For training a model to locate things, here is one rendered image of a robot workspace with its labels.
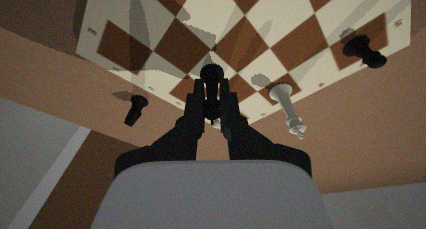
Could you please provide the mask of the brown and cream chessboard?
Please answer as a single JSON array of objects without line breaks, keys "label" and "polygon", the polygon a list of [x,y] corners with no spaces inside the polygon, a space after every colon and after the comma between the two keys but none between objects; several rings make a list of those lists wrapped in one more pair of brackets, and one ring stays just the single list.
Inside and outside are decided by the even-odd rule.
[{"label": "brown and cream chessboard", "polygon": [[217,64],[252,124],[365,67],[347,57],[369,37],[386,57],[410,45],[411,0],[87,0],[76,54],[184,110]]}]

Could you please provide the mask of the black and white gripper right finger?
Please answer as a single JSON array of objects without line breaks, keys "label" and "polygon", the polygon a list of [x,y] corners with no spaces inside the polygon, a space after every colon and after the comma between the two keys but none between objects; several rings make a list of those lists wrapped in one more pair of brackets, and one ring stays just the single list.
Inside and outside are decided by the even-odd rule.
[{"label": "black and white gripper right finger", "polygon": [[230,160],[278,160],[294,164],[312,178],[309,155],[299,149],[274,144],[249,126],[240,115],[236,92],[230,92],[228,78],[220,80],[220,127],[228,142]]}]

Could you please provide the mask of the white pawn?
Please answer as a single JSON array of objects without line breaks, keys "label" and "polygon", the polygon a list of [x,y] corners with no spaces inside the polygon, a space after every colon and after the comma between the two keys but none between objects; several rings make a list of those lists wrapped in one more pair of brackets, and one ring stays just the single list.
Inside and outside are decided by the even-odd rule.
[{"label": "white pawn", "polygon": [[219,128],[220,127],[220,118],[213,120],[213,125],[214,128]]}]

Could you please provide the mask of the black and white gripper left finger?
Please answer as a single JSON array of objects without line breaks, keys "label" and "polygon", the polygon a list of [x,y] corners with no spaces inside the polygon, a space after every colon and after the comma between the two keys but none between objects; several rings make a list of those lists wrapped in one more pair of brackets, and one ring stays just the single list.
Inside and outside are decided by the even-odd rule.
[{"label": "black and white gripper left finger", "polygon": [[178,118],[175,127],[152,145],[118,156],[115,161],[114,179],[123,170],[141,163],[196,160],[198,140],[205,129],[204,101],[204,81],[195,79],[193,93],[187,93],[184,116]]}]

